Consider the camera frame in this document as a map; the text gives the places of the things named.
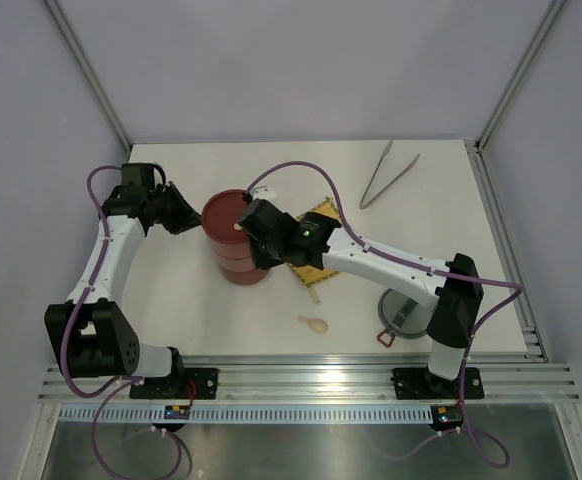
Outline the metal tongs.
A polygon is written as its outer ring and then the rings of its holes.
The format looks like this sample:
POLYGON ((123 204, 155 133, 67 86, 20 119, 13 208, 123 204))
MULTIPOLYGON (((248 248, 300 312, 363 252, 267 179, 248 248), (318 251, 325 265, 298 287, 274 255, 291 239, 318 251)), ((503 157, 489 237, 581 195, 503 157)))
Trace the metal tongs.
POLYGON ((393 140, 389 141, 375 164, 358 208, 367 210, 374 205, 417 165, 420 157, 419 152, 404 153, 395 146, 393 140))

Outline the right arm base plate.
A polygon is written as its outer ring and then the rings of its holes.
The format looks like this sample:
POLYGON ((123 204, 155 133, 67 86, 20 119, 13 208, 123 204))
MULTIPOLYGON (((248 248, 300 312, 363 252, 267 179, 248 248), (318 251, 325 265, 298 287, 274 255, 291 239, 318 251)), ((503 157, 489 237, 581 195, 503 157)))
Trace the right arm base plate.
MULTIPOLYGON (((458 400, 460 377, 446 380, 432 375, 426 367, 399 367, 392 370, 391 381, 397 400, 458 400)), ((464 398, 485 398, 480 371, 467 367, 465 370, 464 398)))

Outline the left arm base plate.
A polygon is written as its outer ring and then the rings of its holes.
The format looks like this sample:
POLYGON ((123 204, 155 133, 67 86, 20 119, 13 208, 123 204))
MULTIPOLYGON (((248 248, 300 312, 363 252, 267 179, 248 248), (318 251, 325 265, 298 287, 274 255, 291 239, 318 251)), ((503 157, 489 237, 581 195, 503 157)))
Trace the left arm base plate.
POLYGON ((216 368, 185 367, 162 378, 147 378, 132 386, 129 397, 134 400, 214 400, 218 388, 216 368))

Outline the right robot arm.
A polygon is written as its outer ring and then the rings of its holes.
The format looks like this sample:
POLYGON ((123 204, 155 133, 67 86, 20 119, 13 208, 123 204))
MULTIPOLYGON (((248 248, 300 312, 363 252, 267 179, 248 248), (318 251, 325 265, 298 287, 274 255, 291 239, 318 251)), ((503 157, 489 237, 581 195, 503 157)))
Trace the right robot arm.
POLYGON ((260 269, 312 267, 385 286, 378 304, 385 333, 431 340, 426 366, 394 371, 398 397, 451 399, 470 388, 462 363, 484 298, 472 258, 456 254, 443 261, 388 252, 342 220, 315 211, 295 219, 265 199, 251 200, 237 223, 260 269))

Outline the red steel bowl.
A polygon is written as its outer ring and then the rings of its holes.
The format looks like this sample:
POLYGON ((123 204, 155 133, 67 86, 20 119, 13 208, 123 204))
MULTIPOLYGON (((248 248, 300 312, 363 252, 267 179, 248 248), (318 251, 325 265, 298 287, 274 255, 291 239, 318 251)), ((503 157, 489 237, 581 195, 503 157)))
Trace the red steel bowl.
POLYGON ((218 244, 212 250, 219 265, 227 271, 243 273, 257 269, 248 243, 218 244))
POLYGON ((249 244, 247 235, 242 230, 235 229, 237 218, 236 210, 213 209, 203 212, 202 226, 211 248, 218 244, 249 244))
POLYGON ((262 281, 263 279, 265 279, 267 277, 267 275, 269 274, 268 270, 260 270, 260 269, 254 269, 254 270, 250 270, 250 271, 244 271, 244 272, 235 272, 235 271, 231 271, 231 270, 227 270, 224 267, 220 266, 219 267, 221 274, 223 275, 223 277, 236 285, 241 285, 241 286, 248 286, 248 285, 254 285, 260 281, 262 281))

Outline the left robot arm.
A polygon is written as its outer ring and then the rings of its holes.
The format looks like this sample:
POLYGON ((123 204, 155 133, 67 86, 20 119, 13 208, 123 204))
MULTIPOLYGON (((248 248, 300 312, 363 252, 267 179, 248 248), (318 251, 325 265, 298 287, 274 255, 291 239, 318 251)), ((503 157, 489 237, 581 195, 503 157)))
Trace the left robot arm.
POLYGON ((83 378, 108 385, 128 379, 140 398, 174 398, 187 386, 180 353, 174 347, 143 343, 124 315, 121 302, 130 269, 149 230, 163 227, 179 235, 200 226, 201 216, 156 163, 118 167, 120 182, 99 201, 98 233, 76 287, 67 299, 48 306, 44 324, 60 372, 78 397, 95 398, 101 389, 82 390, 83 378))

